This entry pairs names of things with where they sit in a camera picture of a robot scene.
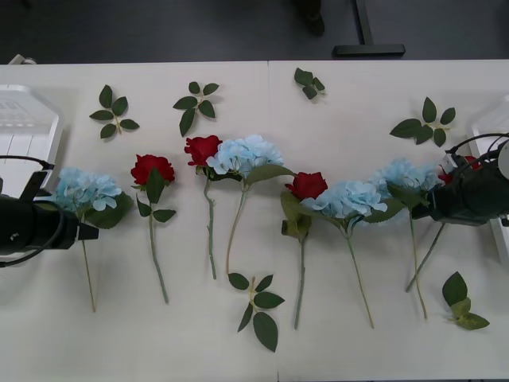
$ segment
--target green leaf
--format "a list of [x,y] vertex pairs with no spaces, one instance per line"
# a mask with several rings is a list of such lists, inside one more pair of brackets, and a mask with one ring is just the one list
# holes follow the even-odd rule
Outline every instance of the green leaf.
[[242,329],[244,329],[247,324],[249,324],[249,321],[251,321],[251,316],[253,315],[253,306],[251,303],[247,304],[246,311],[244,312],[244,315],[242,316],[242,320],[240,321],[239,328],[237,329],[237,333],[240,332]]
[[132,119],[123,119],[122,121],[120,121],[120,127],[126,130],[136,130],[140,127],[140,125],[138,125]]
[[102,107],[109,109],[111,107],[111,102],[113,101],[113,91],[108,85],[104,85],[103,90],[101,90],[101,94],[99,94],[99,103]]
[[422,118],[427,123],[432,123],[437,119],[437,107],[431,99],[426,97],[424,106],[422,107]]
[[180,98],[177,103],[173,105],[174,109],[178,110],[189,110],[198,104],[198,99],[192,95]]
[[90,118],[95,119],[96,121],[109,121],[113,119],[113,113],[108,110],[98,110],[95,113],[89,115]]
[[149,205],[146,205],[145,203],[142,203],[138,199],[138,195],[136,195],[136,204],[138,205],[138,211],[140,212],[140,215],[142,217],[147,217],[152,213],[152,208]]
[[428,125],[422,126],[415,135],[415,144],[420,145],[433,137],[433,129]]
[[177,211],[173,211],[172,209],[158,209],[153,212],[153,218],[161,223],[166,223],[176,213]]
[[260,281],[260,283],[258,284],[258,286],[256,287],[256,291],[257,292],[262,292],[264,291],[265,289],[267,289],[268,287],[270,287],[270,284],[272,283],[272,278],[274,277],[274,275],[268,275],[268,276],[265,276],[262,281]]
[[371,210],[370,216],[365,216],[363,220],[367,223],[381,223],[394,217],[398,212],[405,208],[405,205],[395,197],[385,199],[382,201],[387,205],[387,211],[377,211],[376,209]]
[[300,85],[309,86],[313,83],[313,74],[297,68],[293,79]]
[[196,109],[188,109],[184,111],[182,115],[181,122],[179,123],[179,127],[181,128],[181,136],[184,136],[185,133],[189,131],[192,125],[192,121],[194,120],[194,113]]
[[449,277],[442,287],[442,295],[449,306],[453,306],[465,300],[467,298],[467,293],[467,284],[459,272]]
[[320,82],[320,80],[318,80],[317,77],[313,78],[313,85],[315,85],[315,88],[317,88],[319,92],[325,90],[325,86]]
[[228,273],[228,280],[235,289],[246,290],[249,288],[249,281],[240,273]]
[[435,144],[438,147],[442,147],[442,145],[445,143],[445,139],[447,137],[445,136],[445,130],[438,127],[435,129],[435,134],[433,136],[433,140],[435,141]]
[[253,302],[258,308],[273,309],[280,306],[285,300],[277,294],[270,292],[262,292],[255,295]]
[[149,174],[149,180],[146,183],[146,196],[153,205],[159,203],[162,190],[165,189],[165,179],[157,167],[152,167]]
[[208,85],[205,85],[205,88],[204,88],[204,96],[208,96],[209,94],[212,94],[212,93],[213,93],[213,92],[215,92],[218,88],[219,88],[219,85],[218,85],[218,84],[208,84]]
[[313,99],[317,96],[317,91],[313,89],[311,86],[304,86],[302,88],[302,91],[304,92],[305,96],[308,97],[308,99]]
[[287,168],[280,165],[263,165],[260,167],[254,168],[246,179],[246,185],[253,185],[257,181],[266,181],[268,179],[272,179],[273,177],[280,177],[282,175],[291,175],[295,176],[295,174],[288,170]]
[[133,207],[133,199],[124,192],[116,196],[115,201],[117,206],[114,209],[109,205],[106,206],[104,211],[89,209],[85,212],[85,220],[97,228],[113,228]]
[[398,138],[413,138],[420,129],[421,121],[415,118],[405,119],[392,129],[390,135]]
[[278,326],[270,315],[258,312],[253,317],[254,334],[263,346],[272,352],[278,347]]
[[127,110],[127,98],[126,97],[120,97],[116,101],[113,102],[111,105],[111,111],[113,111],[113,114],[115,114],[117,117],[124,114]]
[[465,300],[453,304],[451,306],[451,310],[453,311],[455,318],[461,318],[461,316],[470,311],[471,307],[472,302],[470,301],[470,298],[467,297]]
[[464,314],[456,321],[456,323],[466,330],[483,329],[490,325],[490,322],[486,318],[482,318],[474,313]]
[[190,82],[189,92],[191,92],[192,94],[200,93],[200,85],[196,81]]
[[117,132],[117,127],[113,123],[108,123],[101,129],[101,139],[110,138]]
[[442,125],[449,125],[456,118],[456,109],[454,107],[450,107],[442,114],[440,118],[440,123]]
[[207,100],[202,101],[202,103],[200,103],[200,106],[198,106],[198,109],[201,111],[201,114],[205,115],[206,117],[209,117],[209,118],[216,117],[216,113],[214,112],[214,107],[212,106],[210,101],[207,101]]

